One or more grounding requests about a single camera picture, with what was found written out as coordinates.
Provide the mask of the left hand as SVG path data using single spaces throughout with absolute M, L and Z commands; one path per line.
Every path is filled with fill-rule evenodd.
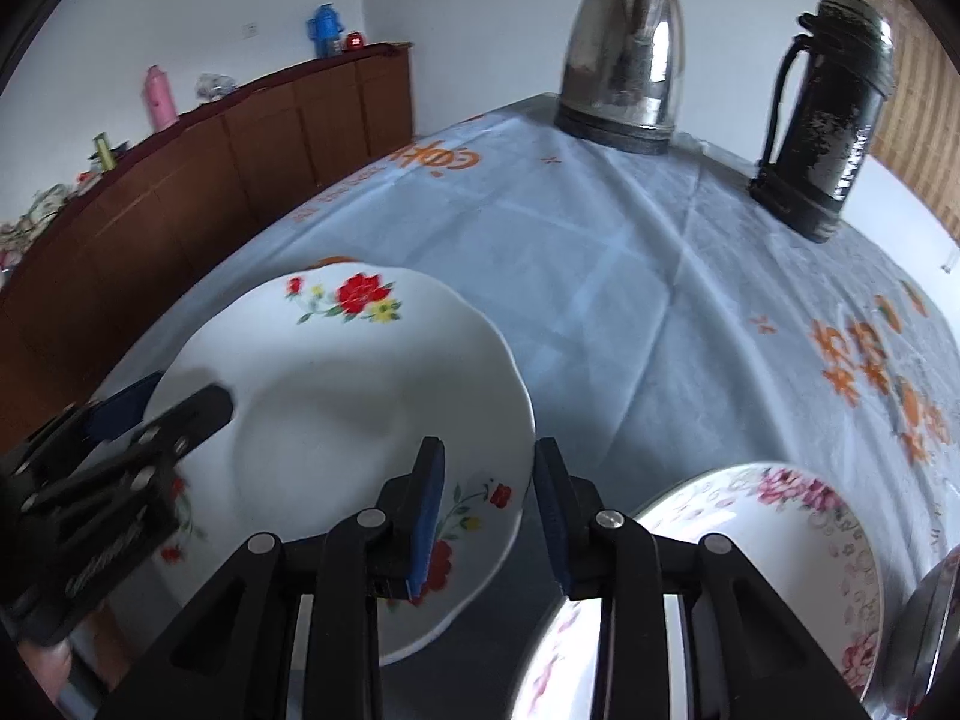
M 57 707 L 60 694 L 68 684 L 71 665 L 73 665 L 73 647 L 70 640 L 65 639 L 59 644 L 41 647 L 23 639 L 18 642 L 16 648 L 21 660 L 25 662 L 26 668 L 32 674 L 34 683 L 46 696 L 49 706 Z

